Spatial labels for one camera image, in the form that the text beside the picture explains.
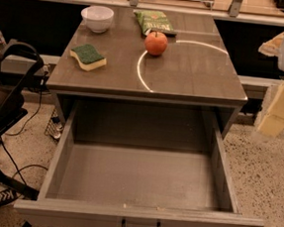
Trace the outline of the open grey top drawer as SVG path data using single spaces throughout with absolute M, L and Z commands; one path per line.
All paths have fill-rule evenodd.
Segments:
M 204 107 L 79 100 L 30 223 L 121 227 L 263 227 L 240 213 L 216 115 Z

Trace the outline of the grey wooden cabinet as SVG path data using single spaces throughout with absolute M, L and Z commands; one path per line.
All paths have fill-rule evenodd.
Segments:
M 168 12 L 177 36 L 160 57 L 145 51 L 132 8 L 114 8 L 111 28 L 94 34 L 81 25 L 47 81 L 62 119 L 62 95 L 142 99 L 213 107 L 223 135 L 247 102 L 231 58 L 211 16 Z M 70 49 L 88 44 L 107 59 L 89 72 L 79 68 Z

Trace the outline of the red apple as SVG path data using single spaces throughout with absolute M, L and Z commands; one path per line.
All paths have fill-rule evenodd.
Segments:
M 167 37 L 158 31 L 151 32 L 144 40 L 145 50 L 153 56 L 161 56 L 168 46 Z

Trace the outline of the green chip bag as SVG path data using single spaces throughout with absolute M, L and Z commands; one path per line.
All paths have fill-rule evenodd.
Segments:
M 143 35 L 148 35 L 151 32 L 161 32 L 168 37 L 177 35 L 173 29 L 168 17 L 158 10 L 134 10 L 133 13 L 138 19 Z

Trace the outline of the green yellow sponge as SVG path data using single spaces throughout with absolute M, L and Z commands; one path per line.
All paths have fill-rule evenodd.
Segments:
M 75 58 L 81 69 L 87 71 L 107 64 L 107 60 L 101 56 L 93 46 L 88 44 L 73 47 L 69 55 Z

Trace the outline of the white ceramic bowl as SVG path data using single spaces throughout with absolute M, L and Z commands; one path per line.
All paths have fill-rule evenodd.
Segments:
M 114 11 L 109 7 L 89 6 L 81 10 L 83 23 L 94 33 L 106 32 L 114 19 Z

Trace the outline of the black metal stand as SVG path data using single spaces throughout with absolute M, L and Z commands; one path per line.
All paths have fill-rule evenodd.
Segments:
M 36 74 L 44 66 L 44 61 L 38 51 L 30 44 L 21 43 L 17 40 L 11 40 L 9 44 L 0 52 L 0 73 L 1 63 L 6 57 L 16 56 L 25 57 L 33 60 L 34 63 L 28 68 L 25 74 L 17 82 L 15 86 L 4 87 L 0 86 L 0 144 L 2 144 L 2 134 L 10 129 L 15 123 L 22 119 L 27 110 L 24 109 L 24 95 L 22 90 L 33 80 Z M 26 185 L 24 180 L 17 181 L 11 176 L 6 175 L 0 170 L 0 182 L 6 185 L 25 197 L 32 200 L 38 198 L 38 191 Z

